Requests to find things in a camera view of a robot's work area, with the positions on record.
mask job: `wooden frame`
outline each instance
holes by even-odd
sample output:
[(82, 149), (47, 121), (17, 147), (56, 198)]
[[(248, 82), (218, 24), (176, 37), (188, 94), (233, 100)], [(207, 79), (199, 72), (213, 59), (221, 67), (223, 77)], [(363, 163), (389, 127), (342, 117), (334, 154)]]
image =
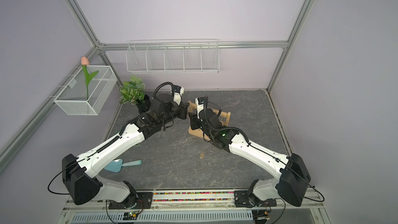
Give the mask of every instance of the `wooden frame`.
[[(192, 103), (191, 101), (188, 101), (189, 103), (189, 107), (188, 107), (188, 112), (193, 112), (194, 109), (197, 109), (197, 105), (195, 103)], [(213, 110), (213, 112), (218, 114), (218, 110), (210, 108), (211, 110)], [(231, 112), (221, 112), (220, 116), (221, 118), (221, 123), (223, 126), (228, 126), (229, 123), (229, 118), (231, 117)], [(191, 127), (189, 127), (188, 129), (189, 134), (202, 138), (203, 137), (203, 132), (201, 129), (196, 129), (196, 130), (192, 130)], [(205, 139), (206, 140), (210, 140), (210, 138), (205, 134)]]

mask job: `blue garden trowel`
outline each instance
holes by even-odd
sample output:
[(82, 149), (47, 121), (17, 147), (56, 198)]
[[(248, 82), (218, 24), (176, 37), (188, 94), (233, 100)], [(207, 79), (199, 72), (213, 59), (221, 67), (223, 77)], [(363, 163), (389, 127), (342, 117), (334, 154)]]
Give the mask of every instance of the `blue garden trowel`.
[(141, 165), (141, 164), (142, 164), (141, 160), (135, 160), (135, 161), (123, 163), (122, 159), (117, 159), (117, 160), (113, 160), (112, 162), (110, 162), (107, 166), (104, 167), (104, 169), (106, 169), (107, 171), (110, 171), (110, 172), (119, 172), (122, 169), (122, 167), (136, 166), (136, 165)]

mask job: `gray marble surface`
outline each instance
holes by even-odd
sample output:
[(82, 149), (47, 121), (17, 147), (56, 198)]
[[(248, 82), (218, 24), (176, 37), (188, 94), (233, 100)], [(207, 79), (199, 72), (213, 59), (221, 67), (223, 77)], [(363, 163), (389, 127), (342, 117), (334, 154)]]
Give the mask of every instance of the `gray marble surface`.
[[(183, 102), (195, 102), (196, 97), (205, 95), (223, 111), (231, 112), (229, 126), (241, 128), (252, 141), (286, 154), (264, 91), (189, 91), (182, 98)], [(135, 105), (123, 105), (112, 135), (137, 115)], [(118, 173), (102, 170), (100, 176), (115, 181), (129, 181), (133, 187), (141, 190), (246, 189), (255, 179), (272, 178), (254, 163), (190, 135), (188, 128), (188, 118), (176, 119), (173, 127), (155, 133), (119, 157), (123, 162), (141, 159), (142, 165), (122, 167)]]

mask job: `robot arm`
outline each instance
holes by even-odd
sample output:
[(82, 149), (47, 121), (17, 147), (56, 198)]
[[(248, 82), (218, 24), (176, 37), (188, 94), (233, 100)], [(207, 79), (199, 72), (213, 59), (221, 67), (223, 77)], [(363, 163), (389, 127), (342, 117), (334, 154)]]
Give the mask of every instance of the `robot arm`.
[[(157, 95), (166, 85), (172, 87), (171, 94)], [(127, 122), (119, 133), (77, 157), (72, 154), (64, 157), (62, 181), (76, 205), (90, 200), (112, 200), (125, 208), (136, 205), (139, 198), (129, 182), (108, 180), (98, 173), (127, 149), (148, 139), (162, 127), (165, 130), (166, 124), (175, 118), (186, 119), (188, 104), (182, 103), (182, 93), (183, 88), (171, 82), (159, 85), (149, 110)], [(196, 103), (197, 114), (189, 113), (192, 130), (200, 128), (210, 137), (212, 145), (248, 159), (274, 177), (266, 181), (255, 180), (249, 190), (242, 193), (245, 198), (235, 201), (237, 207), (260, 207), (265, 200), (280, 197), (294, 206), (301, 206), (307, 182), (311, 180), (301, 157), (276, 153), (252, 142), (238, 128), (223, 127), (217, 114), (207, 108), (207, 97), (197, 98)]]
[(254, 207), (269, 198), (282, 198), (293, 206), (301, 206), (311, 177), (300, 156), (288, 157), (252, 142), (242, 130), (223, 127), (218, 116), (207, 108), (207, 96), (197, 98), (197, 113), (189, 113), (191, 129), (200, 128), (215, 147), (246, 158), (268, 171), (274, 179), (255, 180), (246, 199), (237, 207)]
[[(159, 94), (166, 85), (172, 87), (171, 94)], [(186, 119), (187, 104), (181, 103), (183, 88), (165, 82), (155, 90), (150, 109), (127, 122), (119, 133), (99, 146), (74, 157), (67, 155), (62, 160), (62, 181), (76, 205), (90, 200), (112, 200), (125, 208), (133, 207), (138, 195), (126, 181), (115, 182), (98, 176), (98, 173), (127, 149), (151, 137), (175, 118)]]

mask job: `white wire shelf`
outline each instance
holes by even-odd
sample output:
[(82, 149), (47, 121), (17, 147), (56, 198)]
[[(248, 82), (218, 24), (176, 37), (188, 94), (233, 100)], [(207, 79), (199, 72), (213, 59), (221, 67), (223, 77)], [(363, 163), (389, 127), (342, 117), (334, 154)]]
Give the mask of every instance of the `white wire shelf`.
[(207, 44), (129, 44), (127, 71), (131, 73), (192, 73), (220, 71), (217, 42)]
[(115, 73), (110, 66), (87, 66), (87, 71), (99, 71), (88, 84), (82, 68), (55, 97), (54, 102), (67, 115), (98, 115), (103, 104), (117, 82)]

